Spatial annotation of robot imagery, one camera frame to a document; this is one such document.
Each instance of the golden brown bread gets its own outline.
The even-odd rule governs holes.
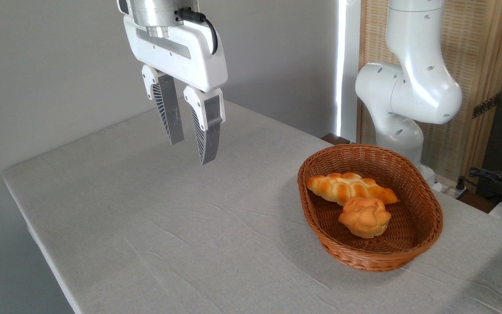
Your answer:
[[[351,197],[346,201],[338,221],[350,229],[352,234],[370,239],[383,234],[390,216],[378,198]]]
[[[375,180],[369,177],[362,179],[360,175],[351,172],[309,177],[305,184],[316,195],[327,201],[336,201],[339,205],[344,205],[354,196],[376,197],[386,205],[398,201],[392,189],[380,187]]]

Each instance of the wicker basket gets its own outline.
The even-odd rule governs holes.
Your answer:
[[[325,201],[305,186],[314,175],[354,172],[393,189],[400,200],[387,205],[392,214],[384,234],[363,239],[338,221],[342,206]],[[396,270],[425,252],[443,229],[441,207],[416,167],[394,151],[373,145],[328,147],[303,162],[297,175],[305,219],[322,246],[350,267],[371,272]]]

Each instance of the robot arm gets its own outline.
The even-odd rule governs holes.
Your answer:
[[[462,91],[444,65],[441,24],[444,0],[389,0],[387,46],[401,65],[370,63],[356,79],[356,92],[375,125],[376,143],[421,165],[424,136],[413,121],[443,124],[456,115]]]
[[[144,63],[147,96],[155,100],[171,144],[183,140],[173,78],[188,84],[201,163],[216,157],[225,122],[219,88],[227,81],[222,42],[197,0],[117,0],[133,55]]]

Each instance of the bread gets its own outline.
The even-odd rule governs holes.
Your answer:
[[[392,189],[380,187],[375,180],[369,177],[362,179],[360,175],[351,172],[309,177],[305,184],[316,195],[327,201],[336,201],[339,205],[344,205],[354,196],[376,197],[385,205],[398,201]]]
[[[378,198],[349,198],[338,221],[343,223],[352,234],[370,239],[382,235],[387,229],[391,214]]]

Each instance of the gray tablecloth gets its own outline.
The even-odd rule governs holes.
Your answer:
[[[502,221],[438,195],[444,230],[398,270],[337,262],[296,174],[327,143],[226,103],[215,161],[190,113],[171,146],[155,110],[5,171],[78,313],[502,313]]]

